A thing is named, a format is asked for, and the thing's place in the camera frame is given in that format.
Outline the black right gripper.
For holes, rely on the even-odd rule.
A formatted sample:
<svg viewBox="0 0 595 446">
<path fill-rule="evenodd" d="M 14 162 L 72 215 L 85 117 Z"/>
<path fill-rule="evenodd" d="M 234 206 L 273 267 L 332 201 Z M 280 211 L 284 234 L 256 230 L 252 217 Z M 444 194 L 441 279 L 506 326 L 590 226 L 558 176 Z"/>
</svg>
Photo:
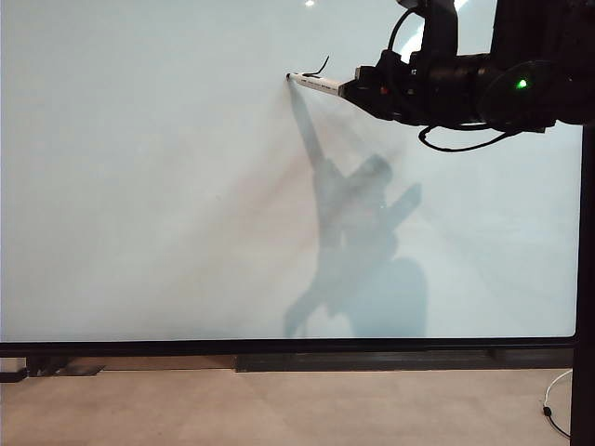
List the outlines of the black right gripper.
<svg viewBox="0 0 595 446">
<path fill-rule="evenodd" d="M 362 110 L 379 110 L 372 86 L 389 90 L 390 117 L 406 125 L 459 126 L 479 123 L 476 110 L 481 55 L 453 56 L 424 60 L 415 57 L 405 63 L 401 56 L 385 49 L 376 66 L 360 66 L 349 81 L 338 88 L 339 96 Z"/>
</svg>

